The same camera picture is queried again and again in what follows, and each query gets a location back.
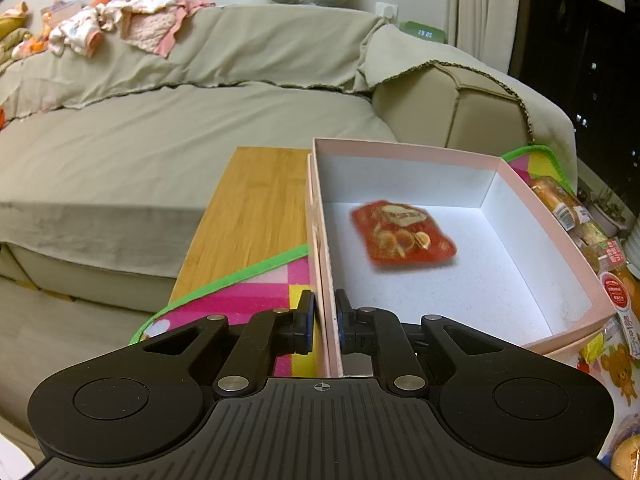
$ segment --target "green mat border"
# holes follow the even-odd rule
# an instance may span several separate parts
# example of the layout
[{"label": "green mat border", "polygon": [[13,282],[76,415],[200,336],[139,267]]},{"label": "green mat border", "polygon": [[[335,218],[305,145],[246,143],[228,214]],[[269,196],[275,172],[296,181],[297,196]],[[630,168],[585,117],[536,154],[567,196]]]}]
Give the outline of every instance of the green mat border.
[{"label": "green mat border", "polygon": [[558,172],[558,175],[560,176],[561,186],[564,187],[564,189],[567,192],[571,194],[575,194],[575,190],[569,183],[569,179],[566,177],[566,173],[562,169],[562,166],[560,166],[560,162],[558,161],[558,158],[556,157],[554,150],[552,150],[548,146],[545,146],[544,144],[533,144],[532,146],[523,146],[521,148],[517,148],[512,152],[505,153],[502,156],[502,160],[504,160],[505,162],[511,162],[512,160],[515,160],[519,156],[529,155],[529,153],[532,153],[532,152],[545,152],[546,155],[549,157],[549,160],[551,161],[551,165],[554,167],[554,169]]},{"label": "green mat border", "polygon": [[235,285],[236,283],[239,283],[239,282],[244,282],[244,280],[248,280],[249,278],[254,278],[255,276],[268,272],[268,270],[276,269],[279,266],[291,263],[292,261],[307,255],[308,255],[308,247],[306,244],[303,244],[303,245],[300,245],[299,247],[296,247],[295,249],[286,251],[285,253],[278,254],[277,256],[272,256],[267,260],[264,260],[255,265],[246,267],[245,269],[238,270],[238,272],[234,272],[233,274],[225,276],[224,278],[220,278],[215,282],[211,282],[209,283],[209,285],[201,286],[197,290],[190,292],[186,296],[181,297],[179,300],[175,300],[173,303],[168,304],[162,310],[159,310],[158,312],[153,314],[153,316],[147,319],[144,325],[142,325],[138,329],[138,331],[131,338],[131,341],[129,341],[129,344],[133,345],[133,343],[137,343],[140,340],[140,336],[142,336],[142,333],[146,330],[146,327],[152,324],[159,317],[164,316],[164,314],[166,314],[167,312],[171,312],[175,308],[178,308],[179,306],[183,306],[184,304],[187,304],[190,301],[197,300],[198,298],[202,298],[207,294],[211,294],[212,292],[217,292],[221,288],[226,288],[228,286]]}]

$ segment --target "floor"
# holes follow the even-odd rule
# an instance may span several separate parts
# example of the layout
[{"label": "floor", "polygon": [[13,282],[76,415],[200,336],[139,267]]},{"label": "floor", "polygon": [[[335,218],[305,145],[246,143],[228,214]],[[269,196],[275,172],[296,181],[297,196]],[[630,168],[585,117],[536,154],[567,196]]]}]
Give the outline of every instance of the floor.
[{"label": "floor", "polygon": [[0,479],[20,480],[44,459],[38,443],[0,419]]},{"label": "floor", "polygon": [[0,278],[0,418],[28,431],[27,402],[42,380],[127,345],[149,316],[52,298]]}]

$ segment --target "green clock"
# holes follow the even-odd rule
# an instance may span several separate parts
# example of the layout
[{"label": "green clock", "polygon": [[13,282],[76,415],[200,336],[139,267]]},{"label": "green clock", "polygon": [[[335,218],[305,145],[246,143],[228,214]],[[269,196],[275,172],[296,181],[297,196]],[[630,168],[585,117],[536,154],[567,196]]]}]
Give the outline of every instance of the green clock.
[{"label": "green clock", "polygon": [[447,35],[444,30],[439,28],[430,27],[429,25],[423,25],[418,22],[402,22],[399,25],[400,30],[403,32],[420,38],[421,40],[435,41],[436,43],[445,43]]}]

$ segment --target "wooden board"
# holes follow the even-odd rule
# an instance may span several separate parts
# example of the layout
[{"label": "wooden board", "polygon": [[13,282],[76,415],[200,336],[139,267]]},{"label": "wooden board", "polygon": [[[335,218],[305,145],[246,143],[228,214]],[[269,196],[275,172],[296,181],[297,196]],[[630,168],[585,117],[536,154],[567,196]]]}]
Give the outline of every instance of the wooden board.
[{"label": "wooden board", "polygon": [[308,153],[236,149],[191,241],[170,301],[306,243]]}]

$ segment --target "crosshair marking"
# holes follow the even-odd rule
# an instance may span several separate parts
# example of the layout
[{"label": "crosshair marking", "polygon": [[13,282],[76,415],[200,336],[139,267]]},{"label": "crosshair marking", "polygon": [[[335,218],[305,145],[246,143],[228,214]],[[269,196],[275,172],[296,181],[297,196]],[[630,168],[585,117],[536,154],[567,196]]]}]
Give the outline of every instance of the crosshair marking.
[{"label": "crosshair marking", "polygon": [[329,390],[330,388],[331,386],[329,386],[327,383],[318,383],[313,386],[313,389],[319,391],[320,393],[323,393]]}]

